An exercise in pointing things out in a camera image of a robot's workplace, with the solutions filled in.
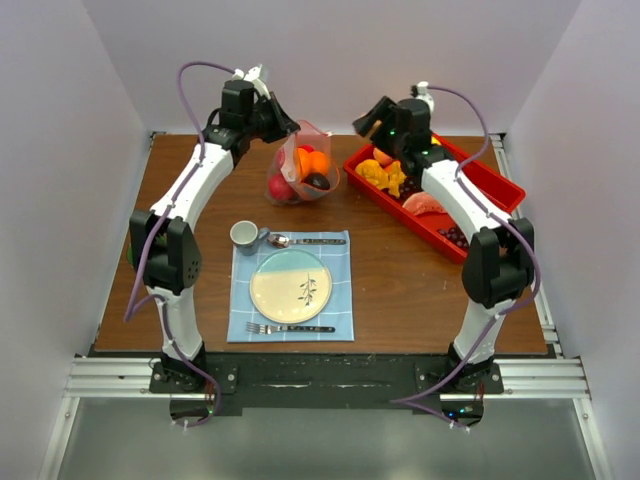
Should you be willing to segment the orange fruit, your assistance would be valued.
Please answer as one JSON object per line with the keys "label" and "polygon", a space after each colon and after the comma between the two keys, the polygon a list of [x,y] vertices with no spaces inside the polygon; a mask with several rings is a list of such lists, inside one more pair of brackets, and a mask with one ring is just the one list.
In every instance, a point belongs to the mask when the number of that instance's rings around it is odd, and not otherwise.
{"label": "orange fruit", "polygon": [[310,153],[307,153],[301,148],[297,148],[296,158],[297,158],[297,170],[299,174],[299,180],[303,181],[309,175],[311,170]]}
{"label": "orange fruit", "polygon": [[330,158],[322,151],[309,152],[307,155],[307,173],[327,176],[331,167]]}

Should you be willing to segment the clear zip top bag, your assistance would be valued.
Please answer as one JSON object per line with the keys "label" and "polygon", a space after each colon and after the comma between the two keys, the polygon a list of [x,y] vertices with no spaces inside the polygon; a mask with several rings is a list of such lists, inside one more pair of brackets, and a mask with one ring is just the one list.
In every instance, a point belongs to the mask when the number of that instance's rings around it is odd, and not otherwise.
{"label": "clear zip top bag", "polygon": [[297,123],[300,129],[276,150],[268,169],[265,196],[274,205],[314,202],[340,183],[332,134],[306,120]]}

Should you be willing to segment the orange fruit back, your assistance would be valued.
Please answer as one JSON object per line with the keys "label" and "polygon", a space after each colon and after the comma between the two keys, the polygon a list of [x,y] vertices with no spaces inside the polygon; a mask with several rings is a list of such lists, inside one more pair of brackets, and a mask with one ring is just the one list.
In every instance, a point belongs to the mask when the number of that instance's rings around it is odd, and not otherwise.
{"label": "orange fruit back", "polygon": [[307,155],[307,173],[327,176],[331,167],[330,158],[322,151],[309,152]]}

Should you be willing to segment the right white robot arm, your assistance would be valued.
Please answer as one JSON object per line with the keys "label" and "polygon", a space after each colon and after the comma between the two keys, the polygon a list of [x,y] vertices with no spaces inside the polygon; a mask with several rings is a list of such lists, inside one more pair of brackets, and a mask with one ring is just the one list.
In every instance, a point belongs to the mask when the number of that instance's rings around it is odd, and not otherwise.
{"label": "right white robot arm", "polygon": [[433,143],[431,113],[432,103],[423,96],[399,102],[382,97],[353,127],[398,160],[403,172],[442,205],[469,243],[462,270],[469,303],[450,346],[456,362],[429,389],[435,393],[448,385],[466,393],[481,380],[478,365],[491,365],[504,319],[538,280],[539,267],[533,225],[500,210],[468,179],[464,164],[445,146]]}

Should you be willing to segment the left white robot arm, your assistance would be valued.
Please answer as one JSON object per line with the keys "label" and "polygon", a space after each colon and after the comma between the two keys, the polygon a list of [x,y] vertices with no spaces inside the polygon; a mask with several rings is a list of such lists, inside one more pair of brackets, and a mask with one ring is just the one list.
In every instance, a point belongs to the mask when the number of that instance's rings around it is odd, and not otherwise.
{"label": "left white robot arm", "polygon": [[213,381],[199,333],[194,285],[202,256],[194,230],[211,196],[236,168],[253,140],[272,143],[297,132],[298,124],[259,79],[225,82],[221,105],[200,131],[192,156],[169,190],[129,220],[134,287],[155,303],[163,345],[159,377],[185,392]]}

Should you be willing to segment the upper purple grape bunch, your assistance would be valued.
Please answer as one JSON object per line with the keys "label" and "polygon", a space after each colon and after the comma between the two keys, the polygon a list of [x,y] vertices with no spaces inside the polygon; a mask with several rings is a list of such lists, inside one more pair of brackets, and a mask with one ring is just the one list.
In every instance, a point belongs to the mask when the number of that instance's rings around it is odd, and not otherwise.
{"label": "upper purple grape bunch", "polygon": [[400,199],[405,200],[422,190],[420,183],[413,177],[407,177],[399,186]]}

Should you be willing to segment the purple grape bunch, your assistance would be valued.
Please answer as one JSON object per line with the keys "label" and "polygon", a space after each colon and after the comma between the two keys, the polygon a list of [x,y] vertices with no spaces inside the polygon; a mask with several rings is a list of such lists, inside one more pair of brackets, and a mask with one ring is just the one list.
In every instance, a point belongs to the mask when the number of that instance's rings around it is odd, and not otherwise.
{"label": "purple grape bunch", "polygon": [[455,245],[456,247],[467,250],[469,243],[459,227],[450,227],[449,229],[439,229],[438,233],[444,237],[447,241]]}
{"label": "purple grape bunch", "polygon": [[422,190],[420,183],[413,177],[407,177],[399,186],[400,199],[405,200]]}

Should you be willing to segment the red plastic fruit tray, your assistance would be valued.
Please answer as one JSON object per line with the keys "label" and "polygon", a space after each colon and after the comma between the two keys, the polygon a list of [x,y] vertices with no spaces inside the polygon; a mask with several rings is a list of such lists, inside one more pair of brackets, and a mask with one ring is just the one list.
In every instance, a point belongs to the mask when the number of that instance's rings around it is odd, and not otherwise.
{"label": "red plastic fruit tray", "polygon": [[[365,196],[383,211],[394,217],[445,257],[457,264],[462,264],[466,259],[467,250],[456,247],[438,233],[439,229],[457,226],[457,223],[447,213],[411,215],[402,208],[407,198],[405,200],[400,197],[396,199],[386,190],[378,190],[356,173],[355,167],[360,162],[373,159],[373,149],[371,145],[365,145],[345,161],[343,169],[348,182],[364,192]],[[464,173],[492,203],[507,213],[514,212],[526,196],[525,190],[520,186],[479,161],[467,165],[464,168]]]}

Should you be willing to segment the watermelon slice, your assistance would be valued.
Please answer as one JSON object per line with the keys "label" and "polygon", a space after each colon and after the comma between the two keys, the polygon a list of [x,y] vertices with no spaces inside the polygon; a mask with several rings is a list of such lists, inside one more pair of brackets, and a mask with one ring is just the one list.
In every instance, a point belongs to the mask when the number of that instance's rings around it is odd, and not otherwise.
{"label": "watermelon slice", "polygon": [[430,194],[422,191],[412,194],[402,208],[414,216],[425,214],[446,214],[446,209]]}

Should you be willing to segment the metal spoon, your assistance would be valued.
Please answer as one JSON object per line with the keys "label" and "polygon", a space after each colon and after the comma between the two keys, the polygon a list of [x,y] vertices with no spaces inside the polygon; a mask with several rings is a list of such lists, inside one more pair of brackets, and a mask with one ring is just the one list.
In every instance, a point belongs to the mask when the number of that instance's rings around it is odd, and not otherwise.
{"label": "metal spoon", "polygon": [[304,246],[341,246],[345,245],[347,241],[345,239],[321,239],[321,238],[301,238],[294,239],[289,238],[283,234],[271,233],[267,236],[267,242],[275,248],[288,248],[295,245]]}

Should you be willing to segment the small grey cup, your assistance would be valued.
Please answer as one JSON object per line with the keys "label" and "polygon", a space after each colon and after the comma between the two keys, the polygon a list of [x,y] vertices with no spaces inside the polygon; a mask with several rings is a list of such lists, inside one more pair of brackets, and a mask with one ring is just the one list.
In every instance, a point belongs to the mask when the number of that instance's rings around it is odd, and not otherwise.
{"label": "small grey cup", "polygon": [[260,245],[267,239],[271,231],[248,220],[236,222],[229,232],[230,240],[244,256],[252,256],[257,253]]}

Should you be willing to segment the lower purple grape bunch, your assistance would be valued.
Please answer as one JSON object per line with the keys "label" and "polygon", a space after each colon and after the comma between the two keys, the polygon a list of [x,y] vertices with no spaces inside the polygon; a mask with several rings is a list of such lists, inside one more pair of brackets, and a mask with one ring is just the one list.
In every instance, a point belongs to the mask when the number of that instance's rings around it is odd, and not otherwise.
{"label": "lower purple grape bunch", "polygon": [[447,241],[455,245],[456,247],[467,250],[469,243],[459,227],[450,227],[449,229],[439,229],[438,233],[444,237]]}

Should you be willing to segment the cream and teal plate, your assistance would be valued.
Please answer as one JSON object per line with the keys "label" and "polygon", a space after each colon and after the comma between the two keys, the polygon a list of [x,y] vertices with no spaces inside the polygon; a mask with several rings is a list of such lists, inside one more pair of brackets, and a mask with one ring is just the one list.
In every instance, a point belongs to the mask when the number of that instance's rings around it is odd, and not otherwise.
{"label": "cream and teal plate", "polygon": [[332,294],[329,268],[315,254],[284,249],[260,261],[249,281],[256,310],[280,324],[300,324],[316,317]]}

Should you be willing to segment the blue checked placemat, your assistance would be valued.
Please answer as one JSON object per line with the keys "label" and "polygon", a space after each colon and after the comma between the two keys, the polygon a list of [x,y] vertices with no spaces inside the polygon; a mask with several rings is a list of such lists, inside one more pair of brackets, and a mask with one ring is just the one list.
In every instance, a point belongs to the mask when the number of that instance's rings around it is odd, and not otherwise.
{"label": "blue checked placemat", "polygon": [[[349,232],[284,232],[283,235],[294,238],[345,239],[341,246],[304,246],[295,245],[288,248],[275,248],[264,241],[257,253],[244,256],[235,248],[231,273],[230,313],[227,341],[229,343],[250,342],[338,342],[354,339],[352,281]],[[300,326],[335,327],[335,333],[274,333],[260,335],[246,330],[247,322],[268,325],[286,325],[268,320],[253,305],[249,292],[249,281],[256,267],[267,255],[284,250],[301,249],[317,255],[329,268],[333,289],[329,302],[316,317],[307,320]]]}

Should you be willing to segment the metal fork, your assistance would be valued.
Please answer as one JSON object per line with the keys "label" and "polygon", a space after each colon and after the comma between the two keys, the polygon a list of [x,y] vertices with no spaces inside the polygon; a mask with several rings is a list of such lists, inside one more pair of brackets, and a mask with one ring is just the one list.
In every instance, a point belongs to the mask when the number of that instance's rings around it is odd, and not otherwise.
{"label": "metal fork", "polygon": [[300,325],[268,325],[254,322],[246,323],[246,330],[260,335],[274,333],[335,333],[336,328],[330,326],[300,326]]}

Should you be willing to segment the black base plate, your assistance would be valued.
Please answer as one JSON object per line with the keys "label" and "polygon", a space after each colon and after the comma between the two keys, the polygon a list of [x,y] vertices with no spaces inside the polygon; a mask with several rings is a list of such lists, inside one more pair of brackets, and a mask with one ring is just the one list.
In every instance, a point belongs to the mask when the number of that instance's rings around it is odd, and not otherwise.
{"label": "black base plate", "polygon": [[497,363],[467,366],[438,391],[430,389],[453,370],[435,354],[206,353],[194,372],[167,356],[151,363],[149,390],[171,396],[173,419],[208,413],[239,416],[248,408],[387,409],[394,399],[424,393],[440,405],[443,394],[470,397],[504,391]]}

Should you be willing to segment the aluminium frame rail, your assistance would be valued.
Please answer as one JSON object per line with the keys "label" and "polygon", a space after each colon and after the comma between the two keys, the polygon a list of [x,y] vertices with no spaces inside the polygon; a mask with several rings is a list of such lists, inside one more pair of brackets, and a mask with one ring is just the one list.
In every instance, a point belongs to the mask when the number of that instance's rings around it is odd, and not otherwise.
{"label": "aluminium frame rail", "polygon": [[[241,162],[238,171],[218,190],[205,209],[197,235],[205,254],[205,270],[196,292],[198,323],[205,344],[222,353],[259,357],[269,353],[361,353],[376,359],[384,353],[442,352],[460,325],[464,307],[460,269],[347,181],[325,199],[309,204],[276,207],[263,195],[265,174],[274,154],[259,144]],[[251,218],[275,227],[295,230],[346,230],[350,233],[352,298],[355,339],[350,343],[230,344],[226,340],[232,251],[231,224]],[[120,262],[114,277],[96,343],[73,361],[64,390],[68,398],[151,400],[151,363],[160,345],[157,313],[147,308],[130,323],[122,321],[131,268]],[[383,426],[397,427],[406,412],[367,414],[361,429],[338,425],[332,411],[324,411],[318,433],[300,434],[306,420],[293,411],[288,423],[293,443],[283,461],[245,462],[250,478],[293,476],[365,479],[436,478],[437,460],[446,466],[468,464],[471,475],[489,479],[609,479],[613,472],[591,404],[584,366],[568,357],[558,334],[545,293],[532,305],[508,317],[498,341],[505,368],[506,390],[488,399],[489,419],[472,433],[450,430],[444,423],[423,418],[415,434],[390,439],[398,453],[373,451],[383,438]],[[179,460],[163,453],[157,435],[139,447],[118,443],[113,449],[97,446],[80,452],[80,441],[58,437],[59,454],[47,464],[51,478],[72,476],[81,463],[82,477],[187,478],[202,466],[207,476],[220,478],[224,465],[215,454],[273,450],[262,445],[248,425],[255,411],[237,418],[230,432],[220,426],[199,428],[182,435],[171,446]]]}

